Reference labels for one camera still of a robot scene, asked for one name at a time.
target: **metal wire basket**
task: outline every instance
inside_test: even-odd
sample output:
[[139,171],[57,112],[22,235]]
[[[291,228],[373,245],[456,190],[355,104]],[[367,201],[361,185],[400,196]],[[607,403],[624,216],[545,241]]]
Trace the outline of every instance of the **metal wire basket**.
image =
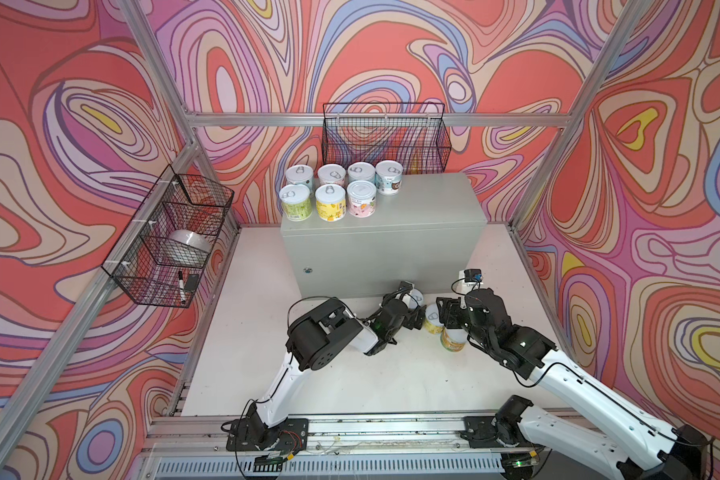
[[395,160],[407,175],[440,174],[451,154],[444,110],[439,102],[323,104],[323,163]]
[[161,265],[138,236],[117,264],[112,278],[139,305],[187,308],[197,292],[203,268]]
[[[174,174],[135,241],[105,271],[134,303],[189,307],[233,197],[201,175]],[[180,241],[189,233],[190,244]]]

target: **white can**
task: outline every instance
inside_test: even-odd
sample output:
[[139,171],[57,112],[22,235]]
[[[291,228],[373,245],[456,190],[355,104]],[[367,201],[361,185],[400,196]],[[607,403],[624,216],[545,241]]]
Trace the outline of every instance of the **white can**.
[[427,309],[424,311],[424,328],[433,335],[439,335],[443,331],[440,310],[436,303],[427,305]]
[[376,186],[366,180],[356,180],[347,187],[349,213],[363,218],[376,211]]
[[291,185],[306,185],[315,190],[315,171],[309,165],[294,165],[286,170],[286,181]]
[[422,292],[419,292],[416,289],[411,290],[411,293],[406,293],[403,295],[403,298],[401,298],[403,302],[405,302],[405,305],[408,306],[408,309],[413,311],[416,308],[419,308],[424,304],[424,295]]
[[304,184],[286,185],[280,189],[280,203],[282,212],[288,218],[299,222],[312,215],[312,201],[309,199],[311,191]]
[[463,329],[444,329],[440,334],[440,343],[447,351],[460,352],[467,344],[467,332]]
[[394,160],[384,160],[376,165],[376,190],[382,195],[394,195],[403,181],[403,166]]
[[351,184],[357,180],[367,180],[373,182],[373,178],[376,175],[376,168],[365,162],[357,162],[347,167],[347,176],[349,176],[349,183]]
[[320,179],[320,185],[336,184],[342,188],[346,185],[347,171],[344,167],[336,164],[326,164],[317,170],[317,178]]
[[327,184],[315,191],[317,215],[327,222],[344,218],[347,211],[346,192],[341,185]]

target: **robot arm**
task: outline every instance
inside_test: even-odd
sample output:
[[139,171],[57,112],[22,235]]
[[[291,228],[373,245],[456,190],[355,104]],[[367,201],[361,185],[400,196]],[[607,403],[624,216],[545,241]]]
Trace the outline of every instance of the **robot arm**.
[[521,435],[619,480],[700,478],[708,441],[698,430],[688,425],[675,429],[637,408],[581,369],[547,337],[514,325],[502,299],[491,289],[479,288],[480,270],[462,274],[464,308],[453,316],[468,332],[470,344],[528,380],[526,386],[538,385],[562,398],[605,434],[513,396],[496,415],[499,439],[516,442]]
[[[304,381],[347,346],[370,356],[384,350],[387,344],[395,344],[394,334],[413,314],[400,299],[412,289],[412,283],[401,283],[395,292],[384,296],[378,310],[364,321],[355,318],[344,302],[330,298],[291,323],[280,370],[263,399],[252,402],[244,417],[232,422],[230,438],[234,439],[228,441],[227,449],[291,446],[288,435],[294,426],[286,425],[286,419],[291,400]],[[299,431],[306,429],[306,420],[302,422],[304,428],[298,428]]]

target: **gray metal box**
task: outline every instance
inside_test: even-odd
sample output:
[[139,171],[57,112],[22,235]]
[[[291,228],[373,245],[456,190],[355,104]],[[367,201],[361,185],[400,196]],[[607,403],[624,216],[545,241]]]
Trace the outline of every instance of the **gray metal box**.
[[327,222],[314,210],[283,218],[280,233],[302,296],[346,298],[389,293],[400,280],[448,291],[486,223],[465,174],[406,175],[399,193],[376,195],[371,216]]

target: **white table surface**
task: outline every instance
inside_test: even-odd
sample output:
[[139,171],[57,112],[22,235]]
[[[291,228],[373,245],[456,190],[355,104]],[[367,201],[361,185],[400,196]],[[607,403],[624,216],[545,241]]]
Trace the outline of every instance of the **white table surface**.
[[[504,299],[514,323],[557,341],[506,226],[485,227],[468,266],[482,269],[484,284]],[[456,297],[447,292],[424,299],[429,304],[436,296]],[[261,398],[285,354],[286,312],[300,297],[279,229],[242,229],[183,416],[239,415],[249,398]],[[362,317],[380,300],[346,303]],[[320,302],[299,303],[291,318]],[[375,356],[343,350],[306,380],[292,414],[496,409],[513,394],[543,408],[567,406],[544,389],[521,388],[512,372],[469,345],[449,352],[426,330],[401,329],[395,339],[396,346]]]

